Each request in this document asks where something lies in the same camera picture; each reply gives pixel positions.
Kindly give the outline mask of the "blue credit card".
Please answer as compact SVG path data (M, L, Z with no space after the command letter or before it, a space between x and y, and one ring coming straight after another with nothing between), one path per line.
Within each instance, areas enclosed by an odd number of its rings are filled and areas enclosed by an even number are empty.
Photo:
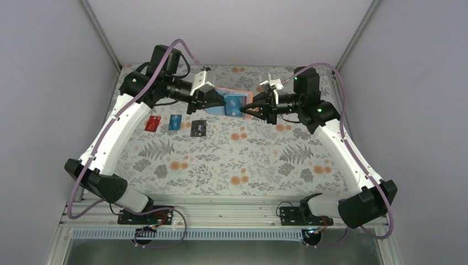
M225 115L234 117L243 117L240 107L244 105L244 96L238 94L224 95Z
M171 114L169 119L168 130L169 131L179 131L182 124L182 115L180 114Z

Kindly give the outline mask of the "black VIP card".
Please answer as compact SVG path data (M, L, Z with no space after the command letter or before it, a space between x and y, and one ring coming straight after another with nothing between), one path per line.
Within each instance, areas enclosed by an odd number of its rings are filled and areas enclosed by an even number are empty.
M203 123L201 120L195 120L192 122L190 129L191 137L201 137L203 132Z
M192 122L191 136L192 137L206 136L206 120L195 120Z

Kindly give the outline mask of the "red VIP card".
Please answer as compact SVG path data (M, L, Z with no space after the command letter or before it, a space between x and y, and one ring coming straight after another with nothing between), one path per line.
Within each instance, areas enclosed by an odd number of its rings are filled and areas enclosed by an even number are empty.
M161 117L151 115L146 123L145 131L155 133L160 124Z

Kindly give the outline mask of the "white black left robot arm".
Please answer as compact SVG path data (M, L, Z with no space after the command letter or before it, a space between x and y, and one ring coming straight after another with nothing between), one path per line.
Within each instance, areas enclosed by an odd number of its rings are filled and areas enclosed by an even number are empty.
M115 174L130 136L161 99L186 103L187 114L225 105L215 91L212 70L200 65L194 79L186 81L186 75L176 74L180 59L185 56L174 46L155 46L150 61L125 76L111 113L90 147L80 158L67 160L65 171L75 180L67 210L71 219L75 218L72 203L79 187L125 208L141 224L153 218L153 200Z

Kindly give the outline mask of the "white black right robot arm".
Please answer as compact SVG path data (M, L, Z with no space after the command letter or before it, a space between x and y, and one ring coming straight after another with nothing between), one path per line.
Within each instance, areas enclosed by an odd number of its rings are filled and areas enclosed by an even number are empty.
M263 92L241 112L276 124L282 114L297 114L299 122L326 148L337 163L349 197L331 199L322 194L306 199L299 218L312 225L320 216L341 219L349 228L363 227L379 217L392 217L391 204L397 193L394 181L385 181L358 150L342 122L343 113L322 99L320 76L315 65L298 67L285 80L260 79Z

